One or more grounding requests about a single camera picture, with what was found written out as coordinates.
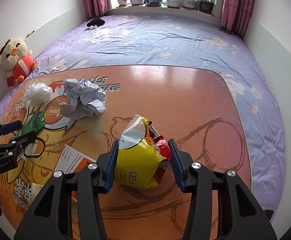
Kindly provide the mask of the yellow red chip bag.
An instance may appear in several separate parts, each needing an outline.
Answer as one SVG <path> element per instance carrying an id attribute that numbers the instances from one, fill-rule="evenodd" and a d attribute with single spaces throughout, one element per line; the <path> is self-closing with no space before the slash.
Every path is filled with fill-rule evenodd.
<path id="1" fill-rule="evenodd" d="M 165 138 L 150 120 L 136 114 L 120 136 L 115 182 L 140 190 L 154 189 L 161 182 L 170 159 Z"/>

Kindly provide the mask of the grey paper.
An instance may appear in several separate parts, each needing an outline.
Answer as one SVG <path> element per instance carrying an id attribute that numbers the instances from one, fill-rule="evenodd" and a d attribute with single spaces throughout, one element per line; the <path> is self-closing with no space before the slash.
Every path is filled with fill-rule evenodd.
<path id="1" fill-rule="evenodd" d="M 69 103 L 60 104 L 60 112 L 70 119 L 79 120 L 106 112 L 106 93 L 87 79 L 66 79 L 61 82 Z"/>

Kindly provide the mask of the white orange medicine box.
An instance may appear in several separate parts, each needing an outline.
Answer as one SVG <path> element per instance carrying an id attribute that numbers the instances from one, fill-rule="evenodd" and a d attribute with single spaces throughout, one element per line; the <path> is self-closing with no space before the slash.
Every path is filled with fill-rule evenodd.
<path id="1" fill-rule="evenodd" d="M 53 172 L 62 171 L 64 174 L 75 173 L 81 171 L 85 166 L 91 163 L 96 163 L 96 160 L 65 145 L 62 148 Z"/>

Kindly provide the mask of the black plush toy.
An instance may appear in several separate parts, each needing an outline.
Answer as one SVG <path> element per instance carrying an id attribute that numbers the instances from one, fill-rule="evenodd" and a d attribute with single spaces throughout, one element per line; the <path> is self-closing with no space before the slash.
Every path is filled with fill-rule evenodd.
<path id="1" fill-rule="evenodd" d="M 88 22 L 87 29 L 97 29 L 98 27 L 104 24 L 105 24 L 105 21 L 103 19 L 96 17 L 92 19 L 90 22 Z"/>

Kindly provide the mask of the green plastic wrapper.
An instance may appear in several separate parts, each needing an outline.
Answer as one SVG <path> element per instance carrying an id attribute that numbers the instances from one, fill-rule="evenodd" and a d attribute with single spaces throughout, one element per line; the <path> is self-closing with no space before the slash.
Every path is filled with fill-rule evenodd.
<path id="1" fill-rule="evenodd" d="M 36 112 L 30 120 L 24 125 L 24 127 L 21 129 L 21 131 L 15 136 L 15 138 L 18 138 L 22 135 L 28 134 L 30 132 L 34 132 L 35 134 L 38 134 L 41 132 L 41 130 L 44 128 L 46 122 L 44 119 L 44 114 L 42 111 Z"/>

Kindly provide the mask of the small blue white pot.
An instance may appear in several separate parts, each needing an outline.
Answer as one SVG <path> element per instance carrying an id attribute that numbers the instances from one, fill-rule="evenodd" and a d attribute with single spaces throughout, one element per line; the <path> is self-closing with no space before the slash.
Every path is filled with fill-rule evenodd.
<path id="1" fill-rule="evenodd" d="M 196 0 L 183 0 L 183 7 L 185 9 L 194 10 L 195 4 L 196 4 Z"/>

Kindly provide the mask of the orange cartoon folding table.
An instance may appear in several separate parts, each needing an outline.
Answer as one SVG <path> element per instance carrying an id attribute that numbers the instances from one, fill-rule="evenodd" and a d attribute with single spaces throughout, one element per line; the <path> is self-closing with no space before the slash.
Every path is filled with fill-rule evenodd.
<path id="1" fill-rule="evenodd" d="M 88 79 L 106 91 L 106 112 L 72 120 L 61 115 L 66 79 Z M 44 82 L 53 94 L 41 106 L 25 106 L 21 98 L 27 85 Z M 127 154 L 120 164 L 147 164 L 142 149 L 154 142 L 145 135 L 152 126 L 166 141 L 210 170 L 237 171 L 251 189 L 251 168 L 244 131 L 235 107 L 230 75 L 210 70 L 171 66 L 108 66 L 69 70 L 27 80 L 8 104 L 2 123 L 21 120 L 25 125 L 42 112 L 46 125 L 37 135 L 35 158 L 22 154 L 16 169 L 0 175 L 2 212 L 16 229 L 31 204 L 32 183 L 43 185 L 61 168 L 77 172 L 110 150 L 118 140 Z M 186 225 L 190 194 L 176 186 L 168 165 L 154 189 L 140 190 L 114 183 L 109 194 L 99 195 L 109 239 L 181 239 Z"/>

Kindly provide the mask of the black plant pot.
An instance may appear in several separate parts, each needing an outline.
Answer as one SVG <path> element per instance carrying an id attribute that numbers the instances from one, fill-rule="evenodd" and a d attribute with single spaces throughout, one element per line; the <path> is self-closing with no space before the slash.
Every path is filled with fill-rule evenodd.
<path id="1" fill-rule="evenodd" d="M 199 11 L 206 13 L 206 14 L 212 14 L 214 8 L 214 3 L 209 0 L 199 0 Z"/>

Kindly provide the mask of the chick plush toy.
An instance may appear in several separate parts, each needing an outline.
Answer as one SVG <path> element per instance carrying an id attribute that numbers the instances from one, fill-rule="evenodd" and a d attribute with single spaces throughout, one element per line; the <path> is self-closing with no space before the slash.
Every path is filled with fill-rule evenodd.
<path id="1" fill-rule="evenodd" d="M 9 39 L 0 49 L 1 66 L 7 71 L 7 86 L 22 83 L 37 68 L 32 60 L 32 50 L 21 38 Z"/>

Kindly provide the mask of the purple floral bed sheet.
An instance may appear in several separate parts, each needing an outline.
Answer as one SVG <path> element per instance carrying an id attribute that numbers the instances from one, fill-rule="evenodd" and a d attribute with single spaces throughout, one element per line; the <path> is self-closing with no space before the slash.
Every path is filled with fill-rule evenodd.
<path id="1" fill-rule="evenodd" d="M 238 109 L 252 165 L 252 191 L 276 211 L 285 176 L 285 137 L 278 103 L 244 42 L 186 18 L 112 15 L 96 30 L 80 25 L 38 56 L 32 77 L 119 64 L 171 64 L 212 70 Z"/>

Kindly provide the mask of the white plastic bag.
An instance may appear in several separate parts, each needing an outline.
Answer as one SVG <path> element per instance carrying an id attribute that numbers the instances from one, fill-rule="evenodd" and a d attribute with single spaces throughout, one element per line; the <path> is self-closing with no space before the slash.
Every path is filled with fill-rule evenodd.
<path id="1" fill-rule="evenodd" d="M 22 96 L 22 102 L 26 106 L 40 106 L 45 103 L 53 94 L 51 87 L 44 82 L 36 82 L 27 85 Z"/>

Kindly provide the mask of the right pink curtain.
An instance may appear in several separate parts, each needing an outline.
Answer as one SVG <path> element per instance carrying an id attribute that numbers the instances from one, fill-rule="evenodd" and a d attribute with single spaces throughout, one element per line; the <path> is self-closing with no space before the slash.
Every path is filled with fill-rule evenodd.
<path id="1" fill-rule="evenodd" d="M 244 38 L 252 14 L 254 0 L 224 0 L 220 30 Z"/>

